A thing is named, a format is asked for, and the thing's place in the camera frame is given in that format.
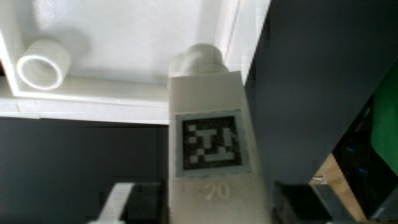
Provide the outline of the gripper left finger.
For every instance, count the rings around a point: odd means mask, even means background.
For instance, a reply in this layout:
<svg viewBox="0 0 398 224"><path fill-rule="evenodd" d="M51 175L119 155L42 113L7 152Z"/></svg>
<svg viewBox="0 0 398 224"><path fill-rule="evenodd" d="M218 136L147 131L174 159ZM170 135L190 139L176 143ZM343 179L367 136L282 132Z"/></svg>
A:
<svg viewBox="0 0 398 224"><path fill-rule="evenodd" d="M87 224L167 224L167 192L161 182L113 185L97 218Z"/></svg>

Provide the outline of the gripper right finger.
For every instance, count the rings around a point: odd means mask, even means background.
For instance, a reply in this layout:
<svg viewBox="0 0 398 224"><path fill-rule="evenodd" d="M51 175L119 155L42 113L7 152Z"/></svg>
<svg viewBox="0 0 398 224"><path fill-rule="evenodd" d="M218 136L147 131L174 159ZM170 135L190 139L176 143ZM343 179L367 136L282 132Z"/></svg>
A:
<svg viewBox="0 0 398 224"><path fill-rule="evenodd" d="M327 184L275 183L271 224L350 224L350 213Z"/></svg>

